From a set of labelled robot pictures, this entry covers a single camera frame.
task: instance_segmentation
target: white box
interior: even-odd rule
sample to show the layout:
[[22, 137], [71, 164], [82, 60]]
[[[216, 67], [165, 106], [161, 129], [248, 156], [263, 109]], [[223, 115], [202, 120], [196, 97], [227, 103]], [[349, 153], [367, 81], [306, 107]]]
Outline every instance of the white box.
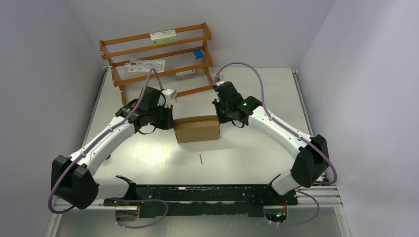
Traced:
[[160, 31], [150, 34], [151, 44], [153, 46], [177, 42], [175, 30]]
[[195, 69], [180, 72], [180, 73], [176, 73], [176, 79], [178, 79], [178, 80], [188, 79], [188, 78], [192, 78], [194, 76], [196, 76], [196, 70]]

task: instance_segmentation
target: wooden shelf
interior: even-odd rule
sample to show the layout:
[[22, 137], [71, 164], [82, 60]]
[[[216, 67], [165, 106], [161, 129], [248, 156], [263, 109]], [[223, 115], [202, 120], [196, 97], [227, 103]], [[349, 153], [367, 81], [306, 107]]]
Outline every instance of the wooden shelf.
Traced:
[[[207, 75], [209, 86], [204, 86], [200, 88], [191, 89], [188, 91], [182, 91], [178, 93], [178, 96], [189, 95], [205, 90], [212, 89], [212, 79], [209, 74], [208, 67], [212, 66], [212, 58], [207, 48], [207, 40], [211, 40], [211, 31], [208, 28], [208, 25], [204, 22], [199, 25], [187, 26], [174, 29], [176, 31], [176, 36], [178, 41], [174, 43], [162, 44], [158, 46], [152, 46], [150, 40], [150, 33], [124, 37], [119, 39], [111, 40], [101, 40], [100, 41], [100, 54], [103, 60], [108, 60], [109, 65], [111, 66], [112, 73], [112, 82], [115, 87], [119, 87], [121, 91], [121, 98], [123, 105], [126, 104], [125, 98], [125, 88], [124, 85], [129, 83], [134, 83], [137, 81], [146, 80], [147, 73], [130, 73], [128, 68], [125, 66], [125, 63], [129, 60], [123, 60], [120, 62], [114, 62], [113, 57], [120, 57], [123, 55], [137, 54], [149, 51], [158, 48], [165, 48], [185, 43], [191, 43], [196, 41], [202, 41], [202, 46], [182, 49], [178, 51], [165, 52], [157, 55], [149, 55], [144, 57], [139, 57], [137, 59], [164, 59], [165, 62], [165, 71], [159, 73], [160, 76], [172, 75], [178, 72], [183, 72], [192, 69], [204, 69], [204, 72]], [[121, 48], [114, 47], [115, 45], [125, 44], [129, 49], [118, 50], [116, 52], [109, 52], [110, 48]], [[192, 55], [192, 52], [202, 49], [205, 52], [205, 56], [201, 59], [195, 59]]]

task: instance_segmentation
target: purple cable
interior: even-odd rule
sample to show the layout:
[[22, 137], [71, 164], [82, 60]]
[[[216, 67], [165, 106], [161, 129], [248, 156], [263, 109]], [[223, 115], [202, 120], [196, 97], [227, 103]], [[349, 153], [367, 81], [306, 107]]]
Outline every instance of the purple cable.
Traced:
[[265, 110], [265, 113], [268, 115], [268, 117], [270, 119], [272, 119], [272, 121], [274, 121], [277, 125], [279, 125], [280, 127], [282, 127], [283, 129], [285, 129], [286, 131], [288, 131], [289, 133], [291, 133], [292, 135], [294, 135], [295, 137], [299, 138], [300, 140], [302, 140], [304, 143], [306, 143], [307, 145], [309, 145], [311, 148], [313, 148], [313, 150], [315, 150], [328, 164], [328, 166], [332, 169], [333, 172], [333, 180], [331, 182], [325, 182], [325, 181], [316, 181], [316, 183], [319, 184], [324, 184], [324, 185], [332, 185], [334, 183], [336, 183], [337, 181], [337, 173], [336, 173], [336, 169], [333, 166], [333, 164], [330, 162], [330, 160], [327, 158], [327, 156], [320, 151], [316, 146], [314, 146], [311, 142], [307, 141], [307, 139], [303, 138], [303, 137], [299, 137], [298, 133], [292, 131], [290, 128], [288, 128], [287, 126], [285, 126], [283, 123], [279, 122], [278, 120], [276, 120], [275, 118], [272, 117], [272, 115], [269, 113], [268, 108], [265, 105], [265, 93], [263, 91], [263, 83], [262, 83], [262, 78], [260, 77], [259, 73], [256, 71], [256, 69], [254, 67], [252, 67], [251, 65], [247, 64], [247, 63], [243, 63], [243, 62], [232, 62], [229, 64], [226, 64], [224, 67], [222, 67], [220, 70], [218, 70], [218, 72], [215, 74], [214, 79], [212, 80], [213, 85], [216, 85], [216, 81], [218, 78], [218, 75], [221, 73], [221, 71], [232, 65], [232, 64], [241, 64], [241, 65], [245, 65], [247, 67], [249, 67], [250, 69], [252, 69], [254, 71], [254, 73], [256, 73], [257, 78], [259, 79], [259, 83], [260, 83], [260, 90], [262, 93], [262, 107]]
[[[156, 78], [157, 78], [157, 80], [159, 81], [159, 86], [160, 86], [160, 89], [161, 90], [163, 90], [163, 86], [162, 86], [162, 82], [160, 81], [160, 78], [159, 78], [159, 75], [157, 74], [157, 72], [156, 72], [156, 70], [154, 69], [154, 68], [151, 68], [150, 69], [150, 71], [148, 72], [148, 75], [147, 75], [147, 79], [146, 79], [146, 81], [145, 81], [145, 85], [144, 85], [144, 88], [143, 88], [143, 90], [141, 91], [141, 94], [140, 94], [140, 96], [139, 96], [139, 98], [138, 98], [138, 102], [135, 104], [135, 106], [134, 106], [134, 108], [131, 110], [131, 112], [125, 117], [125, 119], [124, 120], [122, 120], [121, 122], [119, 122], [119, 123], [117, 123], [117, 124], [115, 124], [114, 126], [112, 126], [112, 128], [111, 129], [109, 129], [109, 130], [106, 130], [106, 131], [104, 131], [102, 134], [100, 134], [97, 138], [96, 138], [96, 140], [94, 140], [91, 144], [90, 144], [90, 146], [88, 146], [85, 150], [84, 150], [84, 153], [87, 153], [87, 152], [89, 152], [94, 146], [96, 146], [96, 144], [98, 143], [98, 142], [100, 142], [106, 135], [108, 135], [108, 133], [110, 133], [111, 132], [111, 130], [114, 130], [115, 128], [117, 128], [117, 127], [119, 127], [119, 126], [121, 126], [123, 123], [125, 123], [128, 119], [129, 119], [129, 117], [131, 117], [131, 115], [132, 115], [132, 113], [134, 113], [134, 111], [138, 108], [138, 106], [139, 106], [139, 104], [140, 104], [140, 102], [142, 101], [142, 99], [143, 99], [143, 97], [144, 97], [144, 92], [145, 92], [145, 88], [147, 87], [147, 85], [148, 85], [148, 81], [150, 80], [150, 76], [151, 76], [151, 73], [152, 72], [154, 72], [155, 74], [156, 74]], [[63, 214], [63, 213], [66, 213], [67, 211], [69, 211], [69, 210], [71, 210], [71, 209], [73, 209], [74, 208], [74, 206], [71, 206], [71, 207], [69, 207], [69, 208], [67, 208], [67, 209], [65, 209], [65, 210], [61, 210], [61, 211], [57, 211], [57, 210], [55, 210], [54, 209], [54, 207], [52, 206], [52, 200], [53, 200], [53, 198], [54, 198], [54, 194], [55, 194], [55, 192], [57, 191], [57, 189], [58, 189], [58, 186], [61, 184], [61, 182], [63, 181], [63, 179], [64, 179], [64, 177], [68, 174], [68, 172], [70, 171], [70, 169], [77, 163], [77, 162], [79, 162], [81, 159], [83, 158], [83, 154], [80, 154], [73, 162], [71, 162], [71, 164], [64, 170], [64, 172], [61, 174], [61, 176], [58, 178], [58, 180], [57, 180], [57, 182], [55, 182], [55, 185], [54, 185], [54, 187], [52, 187], [52, 190], [51, 190], [51, 193], [49, 194], [49, 197], [48, 197], [48, 209], [49, 209], [49, 211], [51, 211], [52, 213], [54, 213], [54, 214]]]
[[126, 226], [126, 225], [123, 225], [123, 224], [121, 224], [121, 223], [118, 222], [117, 213], [115, 212], [115, 224], [117, 224], [118, 226], [120, 226], [122, 228], [127, 228], [127, 229], [141, 229], [141, 228], [146, 228], [146, 227], [152, 226], [154, 224], [157, 224], [161, 220], [163, 220], [163, 218], [166, 217], [166, 215], [168, 214], [168, 211], [169, 211], [169, 205], [168, 205], [168, 203], [165, 202], [165, 201], [163, 201], [163, 200], [160, 200], [160, 199], [125, 200], [125, 199], [122, 199], [122, 198], [110, 198], [110, 200], [121, 201], [121, 202], [129, 202], [129, 203], [135, 203], [135, 202], [161, 202], [161, 203], [163, 203], [166, 206], [166, 211], [165, 211], [165, 213], [163, 214], [163, 216], [160, 219], [158, 219], [158, 220], [156, 220], [156, 221], [154, 221], [154, 222], [152, 222], [150, 224], [144, 225], [144, 226]]

